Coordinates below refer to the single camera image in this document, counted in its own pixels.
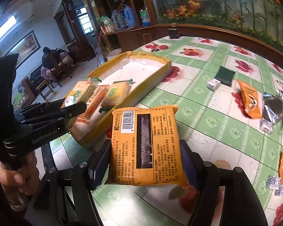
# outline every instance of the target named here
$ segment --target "white barcode label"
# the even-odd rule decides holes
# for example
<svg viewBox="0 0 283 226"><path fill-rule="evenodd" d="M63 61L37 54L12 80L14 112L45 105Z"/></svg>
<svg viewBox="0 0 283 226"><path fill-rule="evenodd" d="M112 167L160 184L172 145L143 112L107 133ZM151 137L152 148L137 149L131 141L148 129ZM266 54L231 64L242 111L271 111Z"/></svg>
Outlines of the white barcode label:
<svg viewBox="0 0 283 226"><path fill-rule="evenodd" d="M121 133L134 133L135 111L124 111L122 118Z"/></svg>

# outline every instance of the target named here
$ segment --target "finger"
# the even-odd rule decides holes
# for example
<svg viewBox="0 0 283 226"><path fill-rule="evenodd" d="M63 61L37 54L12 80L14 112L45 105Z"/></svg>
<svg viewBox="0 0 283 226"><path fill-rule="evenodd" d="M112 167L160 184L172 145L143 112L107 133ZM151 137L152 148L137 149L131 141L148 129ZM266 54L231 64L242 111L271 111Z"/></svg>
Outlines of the finger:
<svg viewBox="0 0 283 226"><path fill-rule="evenodd" d="M37 190L39 184L40 179L38 176L30 177L26 181L25 185L19 187L19 191L27 195L33 195L35 194L35 191Z"/></svg>
<svg viewBox="0 0 283 226"><path fill-rule="evenodd" d="M0 162L0 183L4 186L20 186L24 181L18 171L5 170Z"/></svg>
<svg viewBox="0 0 283 226"><path fill-rule="evenodd" d="M33 161L19 168L18 172L21 174L23 179L27 179L35 172L36 169L38 170L38 168L36 168L36 165L37 165L37 157L34 156Z"/></svg>
<svg viewBox="0 0 283 226"><path fill-rule="evenodd" d="M25 164L29 164L34 160L35 157L35 151L30 152L29 154L27 154L24 158L25 158Z"/></svg>

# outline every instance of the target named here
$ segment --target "wooden stool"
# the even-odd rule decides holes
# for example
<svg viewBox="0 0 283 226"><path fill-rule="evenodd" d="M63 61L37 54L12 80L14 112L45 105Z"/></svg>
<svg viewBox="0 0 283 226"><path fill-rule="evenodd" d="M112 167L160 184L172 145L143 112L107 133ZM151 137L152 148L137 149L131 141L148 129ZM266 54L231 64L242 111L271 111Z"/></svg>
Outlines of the wooden stool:
<svg viewBox="0 0 283 226"><path fill-rule="evenodd" d="M47 85L48 88L49 88L49 91L48 91L45 95L43 95L43 93L42 93L42 91L41 91L41 88L42 88L44 85ZM45 102L48 102L48 99L47 99L46 97L47 97L49 94L51 94L51 93L52 93L52 95L55 95L55 94L56 94L56 92L55 92L55 91L53 90L53 88L51 87L51 84L50 84L47 80L45 80L45 79L44 79L44 81L42 81L42 82L40 83L39 86L36 87L36 89L37 89L38 91L40 91L40 95L41 95L42 98L45 100Z"/></svg>

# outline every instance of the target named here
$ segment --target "picture frame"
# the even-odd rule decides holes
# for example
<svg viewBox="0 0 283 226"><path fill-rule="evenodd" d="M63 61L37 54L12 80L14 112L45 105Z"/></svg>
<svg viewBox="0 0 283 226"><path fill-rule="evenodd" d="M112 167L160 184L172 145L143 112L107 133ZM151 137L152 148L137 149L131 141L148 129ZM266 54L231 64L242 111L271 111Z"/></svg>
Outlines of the picture frame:
<svg viewBox="0 0 283 226"><path fill-rule="evenodd" d="M20 65L27 60L31 55L33 55L36 51L40 49L40 44L35 36L34 31L32 30L28 34L26 34L21 40L19 40L6 54L14 54L18 53L18 62L16 65L16 69L20 67Z"/></svg>

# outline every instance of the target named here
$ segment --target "wooden chair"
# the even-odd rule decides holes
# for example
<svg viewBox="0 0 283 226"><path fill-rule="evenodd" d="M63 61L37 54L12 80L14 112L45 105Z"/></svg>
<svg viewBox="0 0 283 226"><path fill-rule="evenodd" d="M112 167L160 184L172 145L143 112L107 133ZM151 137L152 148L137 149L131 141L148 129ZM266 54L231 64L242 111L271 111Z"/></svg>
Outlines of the wooden chair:
<svg viewBox="0 0 283 226"><path fill-rule="evenodd" d="M66 79L67 77L72 78L71 72L67 68L67 66L65 64L63 64L62 62L57 62L55 57L53 56L52 52L47 54L46 57L48 57L53 62L55 69L54 70L50 69L50 71L52 72L52 75L57 79L59 86L61 86L60 82L63 79Z"/></svg>

